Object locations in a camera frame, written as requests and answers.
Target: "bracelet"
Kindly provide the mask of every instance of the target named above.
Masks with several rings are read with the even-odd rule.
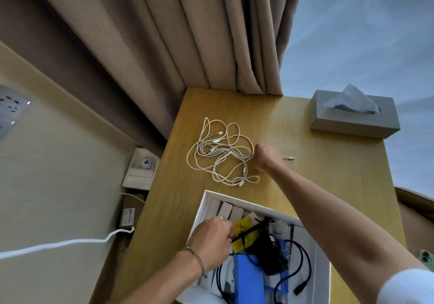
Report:
[[[200,266],[202,267],[202,277],[205,275],[205,267],[203,266],[203,262],[201,260],[201,258],[199,257],[198,253],[195,252],[193,249],[191,249],[190,247],[185,247],[184,250],[188,250],[189,252],[191,252],[194,256],[197,257]]]

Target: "person's right arm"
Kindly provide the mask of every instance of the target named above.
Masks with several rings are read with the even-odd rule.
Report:
[[[256,145],[252,163],[278,184],[303,226],[361,303],[375,303],[381,286],[399,271],[426,270],[364,214],[287,168],[275,148]]]

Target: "tissue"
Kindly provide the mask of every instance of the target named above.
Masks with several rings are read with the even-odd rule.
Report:
[[[334,109],[364,114],[380,113],[378,106],[351,83],[337,97],[324,104]]]

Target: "hand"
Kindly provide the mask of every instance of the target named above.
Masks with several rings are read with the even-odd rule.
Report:
[[[232,222],[213,217],[195,228],[187,246],[199,255],[208,272],[218,268],[229,256],[233,234]]]
[[[253,153],[252,165],[259,171],[268,172],[270,168],[284,166],[280,152],[267,144],[256,144]]]

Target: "brown box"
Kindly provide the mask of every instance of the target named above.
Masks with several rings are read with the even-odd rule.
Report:
[[[135,197],[124,195],[119,228],[131,229],[132,226],[137,227],[138,219],[140,218],[144,206],[144,203],[140,200],[144,201],[144,195],[135,194],[134,196]]]
[[[401,129],[393,98],[368,95],[380,109],[380,113],[376,114],[347,112],[324,106],[339,94],[334,91],[315,91],[309,102],[311,129],[382,139]]]

